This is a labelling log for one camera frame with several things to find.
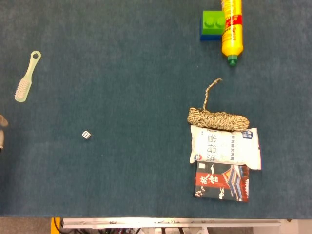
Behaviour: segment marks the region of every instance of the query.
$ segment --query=toothbrush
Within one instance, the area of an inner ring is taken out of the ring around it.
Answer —
[[[33,51],[30,55],[30,62],[27,69],[26,74],[24,77],[20,80],[19,86],[15,93],[15,100],[18,102],[25,102],[28,92],[30,90],[31,86],[31,79],[34,72],[34,69],[36,67],[37,62],[41,58],[41,53],[39,51]]]

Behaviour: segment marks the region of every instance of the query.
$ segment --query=dice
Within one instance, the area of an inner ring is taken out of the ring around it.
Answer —
[[[91,136],[91,134],[87,130],[82,133],[82,137],[85,139],[89,139],[90,136]]]

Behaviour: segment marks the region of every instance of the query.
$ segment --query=toy block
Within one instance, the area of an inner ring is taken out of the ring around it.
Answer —
[[[200,40],[220,40],[225,30],[223,11],[203,11],[200,20]]]

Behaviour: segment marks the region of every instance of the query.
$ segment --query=yellow bottle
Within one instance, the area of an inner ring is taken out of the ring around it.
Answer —
[[[242,1],[221,0],[225,14],[225,31],[222,35],[222,53],[231,66],[237,64],[237,56],[243,51]]]

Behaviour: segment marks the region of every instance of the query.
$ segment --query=book cover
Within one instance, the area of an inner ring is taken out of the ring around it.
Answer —
[[[197,162],[195,196],[247,202],[249,168],[212,162]]]

